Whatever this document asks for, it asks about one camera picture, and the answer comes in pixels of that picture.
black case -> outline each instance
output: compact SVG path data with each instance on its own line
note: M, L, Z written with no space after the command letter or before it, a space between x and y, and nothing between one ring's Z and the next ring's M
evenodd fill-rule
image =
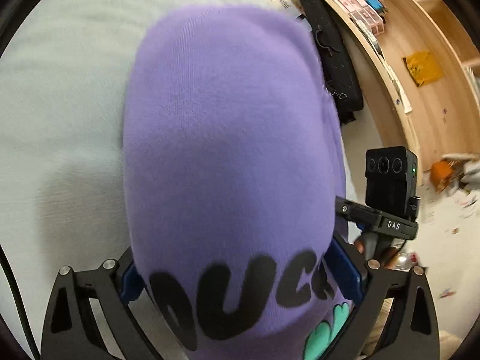
M362 90L331 8L323 0L300 0L320 55L325 86L332 93L340 122L355 120L353 111L363 109Z

purple fabric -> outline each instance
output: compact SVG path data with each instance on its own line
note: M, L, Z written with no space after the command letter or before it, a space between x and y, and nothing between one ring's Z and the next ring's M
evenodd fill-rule
M322 320L332 323L333 306L345 300L328 269L324 299L309 269L297 285L304 294L312 289L303 304L279 305L278 286L302 252L314 252L320 269L335 195L345 195L340 139L316 51L296 21L248 6L189 7L148 31L125 105L126 208L135 263L153 298L173 290L152 288L152 277L167 273L191 304L189 359L300 360L308 334ZM202 325L215 320L199 321L202 275L212 264L228 266L223 311L248 319L249 307L234 311L258 256L275 266L258 321L230 338L205 333ZM189 310L168 311L173 327L189 321Z

black camera device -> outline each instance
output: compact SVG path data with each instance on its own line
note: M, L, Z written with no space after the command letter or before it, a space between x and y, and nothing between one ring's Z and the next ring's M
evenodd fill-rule
M414 222L420 199L417 191L417 156L403 146L368 150L365 204Z

purple object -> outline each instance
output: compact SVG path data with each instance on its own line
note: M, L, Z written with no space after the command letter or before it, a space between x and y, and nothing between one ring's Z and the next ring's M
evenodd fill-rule
M301 24L248 6L177 11L138 50L124 117L133 255L190 360L303 359L345 302L321 263L345 196L322 76Z

orange object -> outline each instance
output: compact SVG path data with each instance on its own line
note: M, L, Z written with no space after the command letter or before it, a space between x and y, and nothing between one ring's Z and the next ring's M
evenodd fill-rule
M435 162L430 169L430 181L437 193L442 192L450 183L454 170L447 161Z

